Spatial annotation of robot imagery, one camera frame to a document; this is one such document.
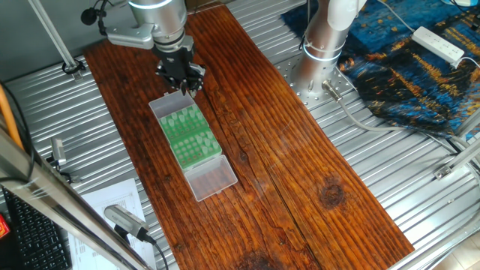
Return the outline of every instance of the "green plastic insert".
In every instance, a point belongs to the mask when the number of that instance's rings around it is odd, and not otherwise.
[[[222,149],[196,104],[159,122],[182,170],[221,155]]]
[[[208,128],[209,123],[203,117],[196,104],[183,108],[165,117],[160,118],[160,126],[170,144],[190,132],[197,132],[202,128]]]
[[[220,156],[222,149],[209,127],[191,131],[171,143],[173,154],[183,170]]]

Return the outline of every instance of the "wooden plank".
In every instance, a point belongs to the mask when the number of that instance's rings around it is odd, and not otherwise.
[[[190,15],[195,98],[238,184],[196,202],[149,101],[168,90],[145,50],[85,53],[181,269],[387,269],[411,251],[395,223],[224,6]]]

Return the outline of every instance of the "fabric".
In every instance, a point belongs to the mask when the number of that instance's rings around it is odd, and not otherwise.
[[[479,60],[480,34],[470,29],[476,7],[461,13],[433,0],[389,0],[413,29],[424,26]],[[318,8],[311,0],[312,16]],[[307,5],[282,18],[301,37],[306,29]],[[457,70],[427,51],[412,32],[383,4],[368,1],[355,19],[339,59],[370,111],[395,126],[441,137],[455,130],[480,107],[480,70],[464,60]],[[480,131],[477,127],[467,139]]]

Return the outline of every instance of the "black keyboard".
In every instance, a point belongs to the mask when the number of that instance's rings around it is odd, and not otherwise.
[[[69,269],[71,261],[66,254],[59,227],[5,188],[3,194],[12,220],[11,231],[15,234],[24,268]]]

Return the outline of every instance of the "power strip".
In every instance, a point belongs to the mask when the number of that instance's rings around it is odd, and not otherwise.
[[[452,65],[455,63],[458,65],[458,61],[464,55],[463,50],[423,26],[413,33],[412,39]]]

